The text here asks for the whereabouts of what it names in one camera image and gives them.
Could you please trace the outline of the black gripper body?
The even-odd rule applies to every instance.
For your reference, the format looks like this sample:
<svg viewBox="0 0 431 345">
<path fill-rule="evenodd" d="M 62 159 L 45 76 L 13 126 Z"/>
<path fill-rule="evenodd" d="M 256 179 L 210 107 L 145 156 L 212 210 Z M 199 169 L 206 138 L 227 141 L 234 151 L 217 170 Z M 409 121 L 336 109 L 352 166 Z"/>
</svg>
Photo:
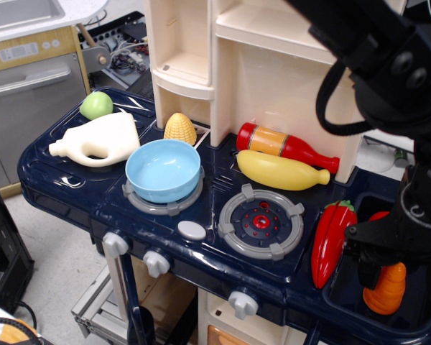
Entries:
<svg viewBox="0 0 431 345">
<path fill-rule="evenodd" d="M 431 268 L 431 217 L 417 209 L 393 209 L 375 221 L 347 227 L 345 235 L 361 273 L 380 273 L 400 262 Z"/>
</svg>

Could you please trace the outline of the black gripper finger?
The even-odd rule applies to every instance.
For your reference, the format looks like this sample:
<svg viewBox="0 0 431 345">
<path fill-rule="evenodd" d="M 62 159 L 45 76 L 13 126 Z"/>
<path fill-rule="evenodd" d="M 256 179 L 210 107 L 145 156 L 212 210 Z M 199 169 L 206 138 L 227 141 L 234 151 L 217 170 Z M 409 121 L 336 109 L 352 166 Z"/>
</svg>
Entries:
<svg viewBox="0 0 431 345">
<path fill-rule="evenodd" d="M 362 253 L 358 260 L 359 282 L 368 289 L 375 289 L 381 274 L 382 266 L 367 253 Z"/>
</svg>

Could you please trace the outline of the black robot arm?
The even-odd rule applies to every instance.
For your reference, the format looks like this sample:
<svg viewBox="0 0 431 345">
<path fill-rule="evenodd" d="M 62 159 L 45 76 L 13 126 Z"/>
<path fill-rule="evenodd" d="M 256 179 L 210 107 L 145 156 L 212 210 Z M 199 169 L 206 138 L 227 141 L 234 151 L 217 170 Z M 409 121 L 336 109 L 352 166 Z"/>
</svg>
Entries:
<svg viewBox="0 0 431 345">
<path fill-rule="evenodd" d="M 415 164 L 405 170 L 389 214 L 346 229 L 359 280 L 372 289 L 382 267 L 413 262 L 426 266 L 431 291 L 431 24 L 415 24 L 383 1 L 292 5 L 337 59 L 318 92 L 321 126 L 342 136 L 379 129 L 414 142 Z M 325 117 L 326 107 L 345 70 L 351 71 L 363 120 L 334 124 Z"/>
</svg>

